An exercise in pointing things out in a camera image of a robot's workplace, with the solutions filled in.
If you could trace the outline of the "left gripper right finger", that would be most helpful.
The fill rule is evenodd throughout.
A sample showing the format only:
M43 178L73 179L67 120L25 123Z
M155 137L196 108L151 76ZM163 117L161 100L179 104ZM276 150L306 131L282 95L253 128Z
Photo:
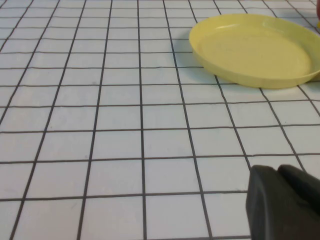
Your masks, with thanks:
M288 164L280 165L277 172L316 213L320 212L320 180L318 178Z

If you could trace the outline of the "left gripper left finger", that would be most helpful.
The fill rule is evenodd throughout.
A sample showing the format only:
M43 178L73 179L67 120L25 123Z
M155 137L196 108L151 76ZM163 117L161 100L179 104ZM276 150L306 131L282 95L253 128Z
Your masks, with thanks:
M253 240L318 240L320 212L269 166L251 168L246 213Z

